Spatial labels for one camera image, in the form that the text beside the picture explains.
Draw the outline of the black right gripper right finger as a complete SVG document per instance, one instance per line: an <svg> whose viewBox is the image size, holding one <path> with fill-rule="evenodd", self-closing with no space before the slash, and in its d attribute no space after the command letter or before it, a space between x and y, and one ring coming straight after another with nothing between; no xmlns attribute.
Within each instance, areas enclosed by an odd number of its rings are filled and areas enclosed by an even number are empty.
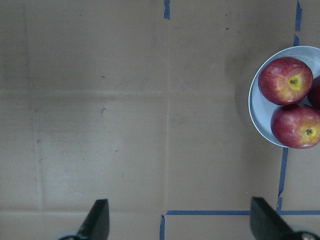
<svg viewBox="0 0 320 240"><path fill-rule="evenodd" d="M318 240L309 231L294 231L262 197L250 202L250 230L256 240Z"/></svg>

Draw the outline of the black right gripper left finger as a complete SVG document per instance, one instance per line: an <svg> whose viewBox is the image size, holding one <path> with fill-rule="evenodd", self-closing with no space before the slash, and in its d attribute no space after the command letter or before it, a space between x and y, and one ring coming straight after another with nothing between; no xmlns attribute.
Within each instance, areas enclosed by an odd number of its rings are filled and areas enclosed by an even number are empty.
<svg viewBox="0 0 320 240"><path fill-rule="evenodd" d="M110 233L108 199L94 202L87 217L75 235L76 240L107 240Z"/></svg>

